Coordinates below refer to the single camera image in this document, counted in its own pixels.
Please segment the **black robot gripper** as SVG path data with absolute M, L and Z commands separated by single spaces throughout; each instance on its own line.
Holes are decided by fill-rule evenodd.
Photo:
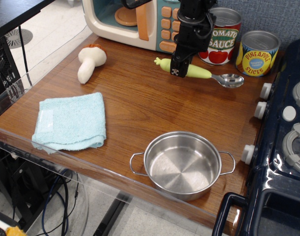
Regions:
M 207 51 L 214 30 L 216 16 L 202 14 L 198 18 L 178 15 L 179 33 L 175 36 L 176 50 L 170 63 L 170 74 L 184 78 L 192 62 L 192 56 Z

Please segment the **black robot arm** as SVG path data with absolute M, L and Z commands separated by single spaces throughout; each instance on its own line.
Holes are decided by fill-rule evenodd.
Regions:
M 216 0 L 180 1 L 177 13 L 180 28 L 174 37 L 176 50 L 172 54 L 170 74 L 184 78 L 193 56 L 207 51 L 216 21 L 210 9 L 216 3 Z

